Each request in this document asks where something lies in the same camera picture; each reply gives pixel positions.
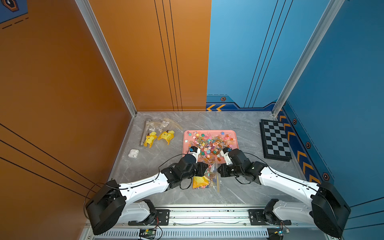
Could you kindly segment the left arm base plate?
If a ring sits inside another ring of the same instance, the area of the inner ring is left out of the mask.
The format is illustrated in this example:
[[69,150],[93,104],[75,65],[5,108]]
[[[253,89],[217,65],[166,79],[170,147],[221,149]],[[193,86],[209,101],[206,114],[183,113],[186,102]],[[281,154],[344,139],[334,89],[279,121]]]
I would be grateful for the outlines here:
[[129,226],[168,226],[170,220],[170,210],[159,209],[156,213],[150,213],[150,215],[142,222],[131,221]]

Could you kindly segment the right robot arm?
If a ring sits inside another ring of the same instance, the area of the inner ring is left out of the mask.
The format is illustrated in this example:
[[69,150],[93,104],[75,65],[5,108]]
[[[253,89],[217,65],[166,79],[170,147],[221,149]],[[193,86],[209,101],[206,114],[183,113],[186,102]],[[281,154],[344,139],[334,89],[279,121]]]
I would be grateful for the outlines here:
[[282,226],[287,221],[316,225],[325,234],[341,239],[351,208],[329,182],[311,183],[283,174],[262,161],[251,162],[239,149],[224,148],[225,163],[218,168],[222,178],[243,177],[248,184],[279,190],[298,200],[288,203],[272,199],[263,210],[264,222]]

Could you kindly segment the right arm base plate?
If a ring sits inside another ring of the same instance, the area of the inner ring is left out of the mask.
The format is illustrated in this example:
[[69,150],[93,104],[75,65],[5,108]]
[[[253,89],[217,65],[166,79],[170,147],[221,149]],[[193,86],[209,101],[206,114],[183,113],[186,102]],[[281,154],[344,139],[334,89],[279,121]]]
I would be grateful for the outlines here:
[[250,223],[252,226],[290,226],[290,220],[281,221],[273,213],[265,214],[262,209],[248,210]]

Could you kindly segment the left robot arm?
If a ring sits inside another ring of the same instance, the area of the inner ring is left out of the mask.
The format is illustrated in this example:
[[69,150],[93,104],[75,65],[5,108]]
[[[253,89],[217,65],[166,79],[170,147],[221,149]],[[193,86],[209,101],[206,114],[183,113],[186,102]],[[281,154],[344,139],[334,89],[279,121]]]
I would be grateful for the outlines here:
[[125,184],[111,180],[85,204],[94,235],[101,235],[117,223],[154,221],[156,208],[148,196],[177,188],[181,182],[203,177],[208,164],[198,162],[197,154],[185,154],[179,162],[149,178]]

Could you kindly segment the yellow duck ziploc bag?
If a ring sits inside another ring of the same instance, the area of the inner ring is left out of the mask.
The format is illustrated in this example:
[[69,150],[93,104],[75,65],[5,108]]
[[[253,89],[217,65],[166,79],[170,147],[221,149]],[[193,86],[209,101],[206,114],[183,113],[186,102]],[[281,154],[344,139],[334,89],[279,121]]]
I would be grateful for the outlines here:
[[193,177],[192,186],[193,189],[214,189],[217,193],[220,192],[220,174],[218,172],[219,163],[214,161],[208,163],[202,177]]
[[148,134],[146,136],[145,143],[143,145],[144,147],[149,147],[149,148],[152,147],[154,141],[160,135],[160,132],[162,129],[161,125],[162,125],[162,121],[153,121],[152,120]]
[[176,132],[180,132],[182,130],[182,126],[179,123],[169,118],[163,119],[161,127],[162,129],[160,135],[157,137],[157,140],[166,141],[168,146],[174,139]]

